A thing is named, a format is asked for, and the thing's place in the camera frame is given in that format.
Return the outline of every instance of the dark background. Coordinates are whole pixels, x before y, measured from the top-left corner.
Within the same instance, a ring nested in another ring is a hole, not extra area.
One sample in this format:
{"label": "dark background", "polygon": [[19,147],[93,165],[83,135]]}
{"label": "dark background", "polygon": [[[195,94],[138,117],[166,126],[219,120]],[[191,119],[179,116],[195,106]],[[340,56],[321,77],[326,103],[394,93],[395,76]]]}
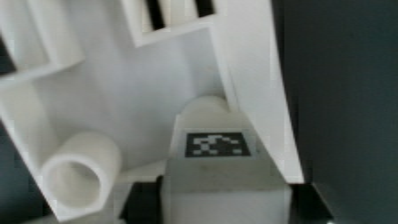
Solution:
{"label": "dark background", "polygon": [[[274,7],[306,178],[337,194],[333,210],[342,211],[342,220],[394,224],[398,1],[274,0]],[[4,131],[0,134],[0,223],[13,224],[49,209]]]}

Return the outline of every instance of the rectangular slot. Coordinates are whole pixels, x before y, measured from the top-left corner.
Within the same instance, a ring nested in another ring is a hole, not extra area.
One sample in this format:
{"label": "rectangular slot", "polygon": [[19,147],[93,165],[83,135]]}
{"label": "rectangular slot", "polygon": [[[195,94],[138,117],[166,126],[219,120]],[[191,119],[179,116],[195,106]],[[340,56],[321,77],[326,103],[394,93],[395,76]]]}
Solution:
{"label": "rectangular slot", "polygon": [[0,36],[0,76],[17,71],[17,65],[10,56],[8,47]]}
{"label": "rectangular slot", "polygon": [[198,16],[205,17],[216,14],[214,0],[196,0]]}
{"label": "rectangular slot", "polygon": [[166,20],[159,0],[147,0],[147,7],[148,7],[154,30],[161,30],[166,28]]}

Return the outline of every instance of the black gap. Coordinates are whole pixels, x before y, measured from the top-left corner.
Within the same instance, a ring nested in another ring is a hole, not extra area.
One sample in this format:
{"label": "black gap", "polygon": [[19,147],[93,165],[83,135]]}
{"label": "black gap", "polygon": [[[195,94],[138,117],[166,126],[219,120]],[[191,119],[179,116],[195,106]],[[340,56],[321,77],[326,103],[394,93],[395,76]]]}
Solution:
{"label": "black gap", "polygon": [[147,6],[152,17],[154,30],[161,30],[166,28],[166,20],[159,0],[147,0]]}
{"label": "black gap", "polygon": [[196,0],[198,15],[205,17],[216,14],[214,0]]}
{"label": "black gap", "polygon": [[314,184],[292,185],[294,201],[290,224],[319,224],[335,220],[326,202]]}
{"label": "black gap", "polygon": [[0,76],[17,71],[15,62],[10,56],[8,47],[0,36]]}
{"label": "black gap", "polygon": [[136,183],[120,218],[127,224],[163,224],[163,177],[157,182]]}

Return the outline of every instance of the round opening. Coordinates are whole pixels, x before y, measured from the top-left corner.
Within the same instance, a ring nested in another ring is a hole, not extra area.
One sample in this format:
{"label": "round opening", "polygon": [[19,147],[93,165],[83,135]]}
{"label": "round opening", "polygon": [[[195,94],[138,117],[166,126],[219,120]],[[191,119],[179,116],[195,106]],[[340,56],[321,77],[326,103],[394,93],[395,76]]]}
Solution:
{"label": "round opening", "polygon": [[70,207],[86,207],[100,196],[100,179],[91,168],[65,162],[51,171],[51,191],[59,202]]}

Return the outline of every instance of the qr-like tag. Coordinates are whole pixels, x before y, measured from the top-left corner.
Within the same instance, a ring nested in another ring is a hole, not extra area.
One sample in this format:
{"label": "qr-like tag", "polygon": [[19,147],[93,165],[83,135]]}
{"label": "qr-like tag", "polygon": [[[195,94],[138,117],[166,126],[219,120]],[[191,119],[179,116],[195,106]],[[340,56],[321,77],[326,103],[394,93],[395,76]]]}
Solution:
{"label": "qr-like tag", "polygon": [[191,133],[187,136],[187,157],[251,156],[244,134]]}

